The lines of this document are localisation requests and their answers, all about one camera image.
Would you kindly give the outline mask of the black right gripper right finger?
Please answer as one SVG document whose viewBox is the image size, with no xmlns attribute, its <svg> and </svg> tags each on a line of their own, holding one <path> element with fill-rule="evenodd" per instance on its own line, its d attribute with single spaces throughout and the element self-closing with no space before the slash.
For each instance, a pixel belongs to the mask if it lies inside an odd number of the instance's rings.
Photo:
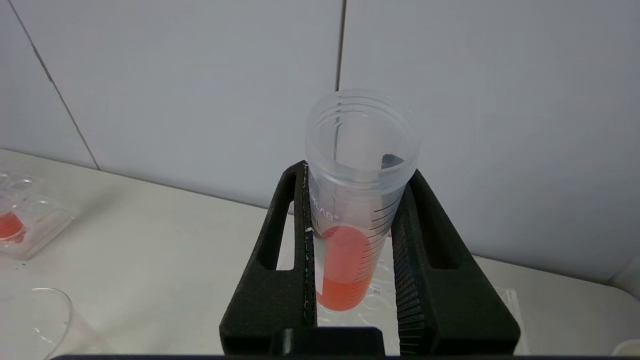
<svg viewBox="0 0 640 360">
<path fill-rule="evenodd" d="M 521 328 L 416 170 L 391 225 L 400 355 L 510 356 Z"/>
</svg>

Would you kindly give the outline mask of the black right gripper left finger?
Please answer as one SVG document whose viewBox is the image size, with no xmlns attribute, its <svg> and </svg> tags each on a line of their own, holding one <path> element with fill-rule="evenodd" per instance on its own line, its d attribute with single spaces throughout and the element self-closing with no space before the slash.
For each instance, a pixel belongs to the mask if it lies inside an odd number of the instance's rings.
<svg viewBox="0 0 640 360">
<path fill-rule="evenodd" d="M 227 356 L 262 356 L 285 330 L 317 326 L 307 162 L 288 167 L 276 186 L 262 228 L 220 323 Z M 284 227 L 294 207 L 294 265 L 278 270 Z"/>
</svg>

